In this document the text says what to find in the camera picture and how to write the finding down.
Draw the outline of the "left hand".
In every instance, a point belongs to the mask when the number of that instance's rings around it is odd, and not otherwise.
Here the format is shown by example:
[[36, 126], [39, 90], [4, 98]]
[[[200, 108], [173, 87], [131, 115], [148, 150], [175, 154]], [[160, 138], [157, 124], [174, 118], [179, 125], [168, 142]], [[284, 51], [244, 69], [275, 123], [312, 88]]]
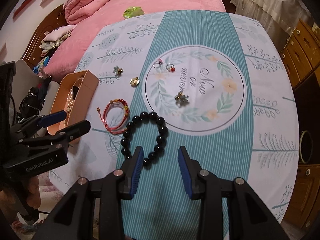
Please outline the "left hand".
[[[21, 200], [24, 198], [24, 202], [30, 207], [38, 209], [41, 205], [38, 176], [30, 178], [28, 181], [23, 181], [21, 185], [23, 192]], [[16, 202], [18, 200], [19, 198], [16, 197], [16, 194], [11, 189], [1, 189], [1, 211], [10, 225], [17, 220]]]

